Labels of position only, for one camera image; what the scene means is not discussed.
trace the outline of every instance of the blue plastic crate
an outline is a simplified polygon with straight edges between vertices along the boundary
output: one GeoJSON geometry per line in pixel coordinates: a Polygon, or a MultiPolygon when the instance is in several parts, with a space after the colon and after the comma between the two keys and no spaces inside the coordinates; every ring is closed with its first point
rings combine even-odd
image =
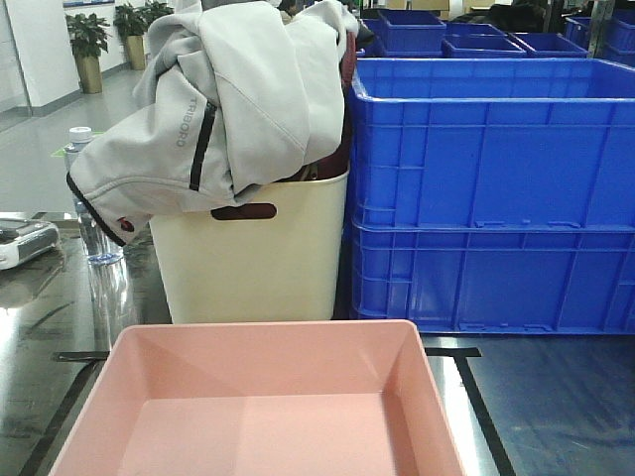
{"type": "Polygon", "coordinates": [[[368,227],[635,225],[635,69],[599,59],[361,59],[368,227]]]}
{"type": "Polygon", "coordinates": [[[621,62],[629,66],[635,66],[635,51],[621,52],[611,45],[604,45],[602,48],[602,57],[605,60],[621,62]]]}
{"type": "Polygon", "coordinates": [[[379,56],[377,51],[377,38],[379,37],[379,24],[382,22],[381,20],[377,20],[374,18],[364,19],[363,22],[366,24],[366,27],[370,29],[371,32],[375,34],[375,40],[370,45],[364,47],[364,56],[366,58],[373,58],[379,56]]]}
{"type": "Polygon", "coordinates": [[[441,50],[435,52],[390,52],[386,50],[381,38],[375,39],[375,53],[378,58],[441,58],[441,50]]]}
{"type": "Polygon", "coordinates": [[[446,58],[521,58],[527,55],[522,48],[505,37],[446,36],[442,42],[446,58]]]}
{"type": "Polygon", "coordinates": [[[635,229],[353,224],[352,315],[428,332],[635,334],[635,229]]]}
{"type": "Polygon", "coordinates": [[[568,17],[565,19],[565,37],[579,47],[588,49],[590,17],[568,17]]]}
{"type": "Polygon", "coordinates": [[[440,52],[445,23],[425,10],[379,10],[379,37],[386,51],[440,52]]]}
{"type": "Polygon", "coordinates": [[[635,10],[615,10],[604,41],[620,52],[635,51],[635,10]]]}
{"type": "Polygon", "coordinates": [[[496,27],[487,23],[455,23],[447,22],[445,24],[446,35],[493,35],[504,37],[505,33],[496,27]]]}
{"type": "Polygon", "coordinates": [[[515,33],[509,37],[532,58],[586,58],[588,51],[557,33],[515,33]]]}

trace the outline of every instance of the gold planter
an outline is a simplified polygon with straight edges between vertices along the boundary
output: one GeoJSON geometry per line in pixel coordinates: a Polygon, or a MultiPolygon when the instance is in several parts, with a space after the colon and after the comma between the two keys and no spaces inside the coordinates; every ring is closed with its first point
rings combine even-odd
{"type": "Polygon", "coordinates": [[[81,89],[86,94],[101,92],[101,69],[97,57],[75,57],[81,89]]]}
{"type": "Polygon", "coordinates": [[[146,54],[143,51],[143,37],[128,37],[124,42],[126,56],[133,69],[146,68],[146,54]]]}

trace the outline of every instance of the bottle cap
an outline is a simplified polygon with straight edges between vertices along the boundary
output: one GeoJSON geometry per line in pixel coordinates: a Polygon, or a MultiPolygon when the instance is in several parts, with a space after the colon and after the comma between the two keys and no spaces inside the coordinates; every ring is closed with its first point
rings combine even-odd
{"type": "Polygon", "coordinates": [[[71,142],[84,143],[92,141],[92,129],[89,127],[72,127],[68,129],[68,138],[71,142]]]}

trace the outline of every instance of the bin handle hole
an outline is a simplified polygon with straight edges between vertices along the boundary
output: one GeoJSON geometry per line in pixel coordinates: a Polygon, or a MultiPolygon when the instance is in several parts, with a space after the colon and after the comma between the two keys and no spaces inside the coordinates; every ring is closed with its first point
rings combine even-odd
{"type": "Polygon", "coordinates": [[[245,203],[242,206],[216,208],[210,214],[218,221],[270,220],[278,214],[278,209],[273,203],[245,203]]]}

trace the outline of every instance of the white wall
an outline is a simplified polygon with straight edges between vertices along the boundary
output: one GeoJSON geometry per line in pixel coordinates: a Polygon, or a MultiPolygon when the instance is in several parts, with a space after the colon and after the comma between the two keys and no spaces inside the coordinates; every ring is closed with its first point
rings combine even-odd
{"type": "Polygon", "coordinates": [[[6,0],[11,27],[34,107],[78,90],[61,0],[6,0]]]}
{"type": "Polygon", "coordinates": [[[0,0],[0,84],[0,112],[16,106],[26,106],[25,90],[4,0],[0,0]]]}
{"type": "MultiPolygon", "coordinates": [[[[115,5],[128,1],[135,7],[145,3],[144,0],[115,0],[114,4],[65,9],[63,0],[0,0],[7,6],[32,106],[45,106],[79,90],[79,78],[66,29],[66,14],[95,13],[98,17],[105,18],[111,25],[107,29],[111,37],[108,39],[108,53],[102,53],[99,59],[101,70],[106,71],[125,62],[123,47],[116,29],[112,27],[112,19],[115,5]]],[[[174,0],[168,0],[167,3],[174,6],[174,0]]],[[[3,50],[6,47],[1,47],[2,38],[0,62],[6,54],[3,50]]],[[[6,84],[21,87],[19,81],[19,75],[12,73],[10,77],[5,77],[0,70],[0,91],[8,89],[6,84]]]]}

